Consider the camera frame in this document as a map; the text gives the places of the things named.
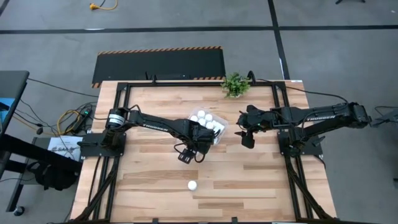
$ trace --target black bag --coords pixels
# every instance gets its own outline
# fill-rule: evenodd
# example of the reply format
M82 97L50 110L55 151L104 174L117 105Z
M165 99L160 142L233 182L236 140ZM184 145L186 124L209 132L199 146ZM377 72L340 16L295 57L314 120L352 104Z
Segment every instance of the black bag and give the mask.
M67 189L77 180L73 171L59 169L43 162L33 162L26 169L35 174L37 183L43 185L44 190L50 187L55 190Z

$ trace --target black desk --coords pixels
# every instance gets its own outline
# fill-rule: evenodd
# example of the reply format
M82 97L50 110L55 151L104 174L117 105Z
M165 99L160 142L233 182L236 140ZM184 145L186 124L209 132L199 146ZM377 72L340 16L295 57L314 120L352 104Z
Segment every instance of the black desk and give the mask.
M7 115L2 119L2 131L0 133L0 178L5 170L20 173L6 210L7 212L14 212L15 215L22 215L24 211L23 207L17 206L23 186L37 184L35 180L30 180L34 177L34 174L26 171L27 164L40 161L76 173L80 173L82 166L81 162L48 151L47 146L50 138L34 138L33 144L29 144L6 134L7 127L27 85L28 76L29 72L27 71L0 71L0 99L6 100L8 103L11 101L8 112L3 111ZM27 159L25 162L12 161L10 160L12 153L25 156Z

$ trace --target chair wheel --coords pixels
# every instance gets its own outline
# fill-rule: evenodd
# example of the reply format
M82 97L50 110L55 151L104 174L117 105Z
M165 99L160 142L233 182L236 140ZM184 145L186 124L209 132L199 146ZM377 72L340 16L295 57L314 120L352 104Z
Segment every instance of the chair wheel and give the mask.
M17 207L15 208L15 210L13 211L13 214L14 214L15 216L21 216L24 212L25 212L25 208L24 208L24 207L22 207L22 206L17 206Z

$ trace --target plastic container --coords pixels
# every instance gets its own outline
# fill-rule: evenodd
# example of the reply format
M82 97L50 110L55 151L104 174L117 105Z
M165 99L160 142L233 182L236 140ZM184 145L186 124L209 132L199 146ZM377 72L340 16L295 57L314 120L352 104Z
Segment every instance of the plastic container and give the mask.
M196 116L196 117L201 117L201 118L206 118L206 115L210 114L213 119L211 121L209 121L209 117L207 116L208 119L206 119L206 123L205 125L202 125L204 127L206 127L206 124L211 122L213 124L213 131L215 133L217 133L217 131L220 131L220 133L216 136L216 138L214 139L214 145L217 145L221 138L223 137L226 128L228 127L228 122L226 120L224 120L223 118L220 118L219 116L211 113L210 111L204 109L204 108L195 108L193 109L191 115L189 116L189 119L191 119L192 116Z

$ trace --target egg carton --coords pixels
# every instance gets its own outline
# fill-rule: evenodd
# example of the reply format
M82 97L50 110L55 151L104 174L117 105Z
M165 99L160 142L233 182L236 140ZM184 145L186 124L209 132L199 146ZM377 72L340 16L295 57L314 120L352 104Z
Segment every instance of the egg carton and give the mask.
M191 121L196 121L207 129L212 129L215 133L220 131L214 139L214 145L217 145L223 137L228 122L223 118L211 113L204 108L195 108L189 116Z

